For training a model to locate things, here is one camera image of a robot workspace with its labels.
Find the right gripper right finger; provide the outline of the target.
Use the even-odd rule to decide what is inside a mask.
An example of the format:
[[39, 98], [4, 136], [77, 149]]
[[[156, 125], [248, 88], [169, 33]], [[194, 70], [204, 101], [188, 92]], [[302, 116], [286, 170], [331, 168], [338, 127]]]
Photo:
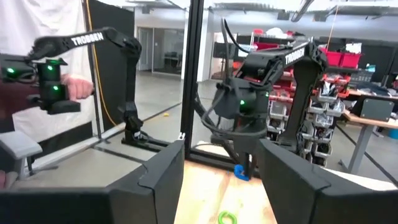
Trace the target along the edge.
[[278, 223], [397, 223], [396, 190], [369, 189], [267, 139], [257, 160]]

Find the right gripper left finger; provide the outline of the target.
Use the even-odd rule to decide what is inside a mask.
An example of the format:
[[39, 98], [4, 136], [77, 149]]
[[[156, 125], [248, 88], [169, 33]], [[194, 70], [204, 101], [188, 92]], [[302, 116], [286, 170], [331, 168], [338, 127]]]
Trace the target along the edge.
[[106, 187], [1, 191], [1, 223], [173, 224], [183, 182], [176, 140]]

